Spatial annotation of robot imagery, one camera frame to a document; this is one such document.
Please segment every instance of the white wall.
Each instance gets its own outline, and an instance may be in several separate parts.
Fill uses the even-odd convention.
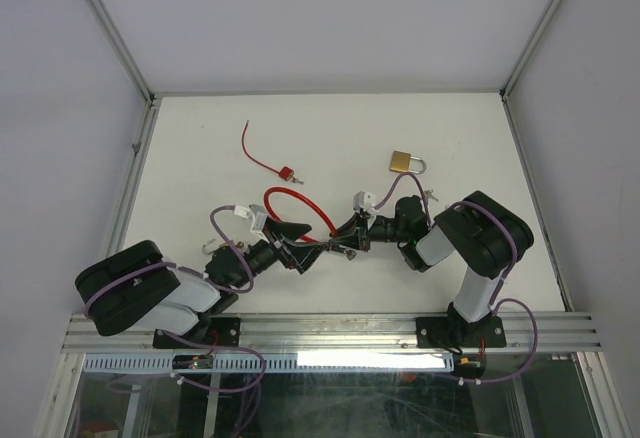
[[[24,438],[143,103],[83,0],[0,0],[0,70],[0,435]]]
[[[640,434],[640,0],[568,0],[513,95],[561,272]]]
[[[497,91],[547,0],[103,0],[156,92]]]

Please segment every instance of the red loop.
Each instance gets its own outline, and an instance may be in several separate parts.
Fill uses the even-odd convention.
[[[331,236],[335,236],[337,234],[338,230],[336,229],[335,225],[333,224],[331,219],[327,216],[327,214],[324,211],[322,211],[322,209],[318,205],[316,205],[313,201],[311,201],[309,198],[304,196],[302,193],[298,193],[297,191],[294,191],[290,188],[285,188],[283,186],[274,186],[273,188],[269,188],[267,191],[264,192],[264,207],[267,209],[269,214],[272,217],[274,217],[276,220],[282,221],[282,219],[276,214],[276,212],[273,211],[273,208],[269,203],[269,197],[273,193],[284,193],[285,195],[293,196],[294,198],[300,200],[309,208],[311,208],[313,211],[315,211],[320,218],[322,218],[322,221],[324,221],[329,227],[329,232],[331,233]],[[313,238],[307,235],[301,236],[300,239],[302,241],[306,241],[307,243],[318,243],[318,240],[314,240]]]

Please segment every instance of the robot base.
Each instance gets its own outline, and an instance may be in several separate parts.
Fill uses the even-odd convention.
[[[211,318],[208,323],[196,325],[183,338],[203,345],[236,347],[240,342],[240,318]],[[156,330],[153,335],[153,347],[158,350],[189,348],[160,330]]]
[[[467,323],[449,305],[447,316],[416,318],[418,348],[443,348],[461,354],[461,348],[506,348],[502,320],[489,314],[475,323]]]

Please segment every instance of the white cable tray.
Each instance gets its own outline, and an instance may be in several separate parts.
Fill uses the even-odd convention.
[[[121,353],[121,354],[89,354],[84,365],[86,373],[119,373],[119,374],[160,374],[170,373],[173,357],[186,353]],[[453,359],[449,354],[441,355],[444,368],[372,368],[365,366],[305,366],[298,364],[296,353],[268,354],[267,373],[389,373],[389,372],[450,372],[453,370]],[[187,373],[255,373],[260,370],[260,361],[253,355],[237,353],[218,353],[213,360],[213,367],[199,370],[179,370]]]

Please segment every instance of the glass panel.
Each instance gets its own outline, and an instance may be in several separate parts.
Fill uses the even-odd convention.
[[[492,355],[487,376],[508,374],[522,360],[522,355]],[[189,378],[236,388],[253,376]],[[270,373],[259,388],[218,396],[178,386],[168,376],[89,373],[83,375],[78,398],[80,413],[67,436],[598,436],[575,363],[548,355],[538,356],[520,379],[495,385],[459,386],[428,373]]]

